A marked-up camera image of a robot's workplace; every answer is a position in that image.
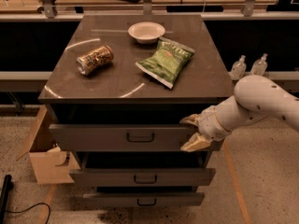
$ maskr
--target gray countertop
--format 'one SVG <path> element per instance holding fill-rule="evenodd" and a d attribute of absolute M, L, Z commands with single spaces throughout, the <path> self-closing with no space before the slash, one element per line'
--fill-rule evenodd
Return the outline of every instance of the gray countertop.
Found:
<path fill-rule="evenodd" d="M 128 35 L 128 28 L 141 21 L 160 23 L 164 37 L 195 50 L 172 90 L 135 66 L 157 47 L 140 45 Z M 76 58 L 102 45 L 112 48 L 112 64 L 83 76 Z M 39 100 L 44 104 L 201 103 L 232 93 L 233 83 L 200 15 L 85 15 Z"/>

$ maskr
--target cardboard box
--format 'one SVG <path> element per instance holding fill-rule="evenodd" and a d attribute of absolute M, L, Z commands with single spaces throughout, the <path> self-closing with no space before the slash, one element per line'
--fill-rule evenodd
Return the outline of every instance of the cardboard box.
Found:
<path fill-rule="evenodd" d="M 17 159 L 29 153 L 39 184 L 73 183 L 69 170 L 79 169 L 78 163 L 69 152 L 49 152 L 53 148 L 53 144 L 58 143 L 49 131 L 51 124 L 52 118 L 47 112 L 47 108 L 41 106 Z"/>

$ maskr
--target black pole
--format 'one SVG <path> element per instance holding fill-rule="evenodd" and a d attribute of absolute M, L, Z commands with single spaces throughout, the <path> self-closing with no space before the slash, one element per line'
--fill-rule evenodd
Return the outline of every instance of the black pole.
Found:
<path fill-rule="evenodd" d="M 4 214 L 7 208 L 8 192 L 12 189 L 11 175 L 6 175 L 0 197 L 0 224 L 3 224 Z"/>

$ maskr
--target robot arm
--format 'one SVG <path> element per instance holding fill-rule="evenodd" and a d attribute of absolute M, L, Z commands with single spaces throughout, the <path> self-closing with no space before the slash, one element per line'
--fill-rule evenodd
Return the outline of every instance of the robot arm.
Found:
<path fill-rule="evenodd" d="M 191 152 L 209 147 L 211 142 L 223 140 L 234 129 L 267 117 L 280 119 L 299 132 L 299 98 L 266 77 L 243 77 L 236 83 L 233 96 L 180 121 L 198 127 L 198 133 L 181 150 Z"/>

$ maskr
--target cabinet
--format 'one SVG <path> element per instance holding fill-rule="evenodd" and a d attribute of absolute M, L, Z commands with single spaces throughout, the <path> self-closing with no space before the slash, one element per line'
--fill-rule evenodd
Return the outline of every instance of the cabinet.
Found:
<path fill-rule="evenodd" d="M 196 130 L 179 121 L 229 97 L 232 81 L 199 15 L 115 19 L 84 16 L 70 41 L 72 49 L 65 51 L 39 96 L 56 120 L 51 133 L 80 165 L 70 175 L 75 185 L 94 187 L 84 198 L 97 206 L 200 205 L 205 195 L 197 188 L 209 185 L 216 173 L 206 165 L 217 144 L 180 151 Z M 135 66 L 156 49 L 127 34 L 140 21 L 159 22 L 165 37 L 195 49 L 172 90 Z M 100 45 L 112 48 L 113 64 L 84 77 L 76 57 Z"/>

